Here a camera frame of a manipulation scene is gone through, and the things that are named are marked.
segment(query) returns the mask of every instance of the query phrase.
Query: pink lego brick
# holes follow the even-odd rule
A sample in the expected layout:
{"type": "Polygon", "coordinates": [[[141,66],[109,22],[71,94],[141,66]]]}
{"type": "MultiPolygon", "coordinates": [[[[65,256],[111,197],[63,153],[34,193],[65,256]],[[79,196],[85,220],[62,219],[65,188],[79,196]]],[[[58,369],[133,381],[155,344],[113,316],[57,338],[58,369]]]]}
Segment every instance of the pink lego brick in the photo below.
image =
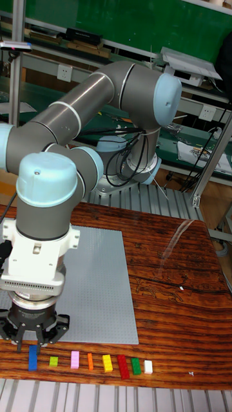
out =
{"type": "Polygon", "coordinates": [[[72,350],[71,352],[71,369],[79,368],[79,351],[72,350]]]}

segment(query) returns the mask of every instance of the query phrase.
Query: metal grating floor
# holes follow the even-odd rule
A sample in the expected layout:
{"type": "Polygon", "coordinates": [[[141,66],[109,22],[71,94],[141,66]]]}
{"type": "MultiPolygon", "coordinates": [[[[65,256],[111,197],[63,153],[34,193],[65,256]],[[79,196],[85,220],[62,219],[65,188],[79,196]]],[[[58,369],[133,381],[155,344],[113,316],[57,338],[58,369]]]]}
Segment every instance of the metal grating floor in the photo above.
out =
{"type": "Polygon", "coordinates": [[[166,193],[168,200],[157,186],[138,183],[112,194],[101,195],[95,190],[89,193],[84,201],[173,218],[203,220],[200,209],[192,206],[189,193],[181,193],[171,189],[162,190],[166,193]]]}
{"type": "Polygon", "coordinates": [[[1,412],[229,412],[231,391],[0,379],[1,412]]]}

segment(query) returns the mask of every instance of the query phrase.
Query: gray perforated plate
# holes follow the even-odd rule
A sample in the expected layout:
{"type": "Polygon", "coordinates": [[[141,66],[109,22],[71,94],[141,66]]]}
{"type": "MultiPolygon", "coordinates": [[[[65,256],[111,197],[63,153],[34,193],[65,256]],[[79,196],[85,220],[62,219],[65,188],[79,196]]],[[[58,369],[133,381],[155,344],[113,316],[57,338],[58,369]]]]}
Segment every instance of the gray perforated plate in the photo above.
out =
{"type": "MultiPolygon", "coordinates": [[[[122,233],[78,227],[77,250],[65,255],[66,284],[58,314],[70,315],[64,342],[138,344],[135,314],[122,233]]],[[[7,292],[0,291],[0,308],[9,309],[7,292]]],[[[34,340],[26,332],[25,339],[34,340]]]]}

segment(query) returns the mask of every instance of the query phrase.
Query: yellow lego brick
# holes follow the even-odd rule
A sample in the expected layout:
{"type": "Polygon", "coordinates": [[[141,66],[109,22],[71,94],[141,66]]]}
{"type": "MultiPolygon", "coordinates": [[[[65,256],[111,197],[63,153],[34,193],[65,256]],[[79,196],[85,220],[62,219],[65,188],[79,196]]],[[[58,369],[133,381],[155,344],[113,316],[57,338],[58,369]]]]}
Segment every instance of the yellow lego brick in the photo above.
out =
{"type": "Polygon", "coordinates": [[[104,366],[104,372],[112,372],[113,366],[112,366],[110,355],[103,355],[102,361],[103,361],[103,366],[104,366]]]}

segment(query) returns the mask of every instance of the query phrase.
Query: white lego brick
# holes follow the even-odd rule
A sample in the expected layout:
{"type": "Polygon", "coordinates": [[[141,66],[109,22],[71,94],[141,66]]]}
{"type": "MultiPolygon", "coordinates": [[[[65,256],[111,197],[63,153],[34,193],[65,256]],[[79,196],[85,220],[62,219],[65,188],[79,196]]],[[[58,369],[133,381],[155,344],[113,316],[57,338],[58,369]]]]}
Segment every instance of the white lego brick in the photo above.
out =
{"type": "Polygon", "coordinates": [[[144,361],[144,373],[147,373],[148,375],[151,375],[153,373],[152,361],[151,360],[145,360],[144,361]]]}

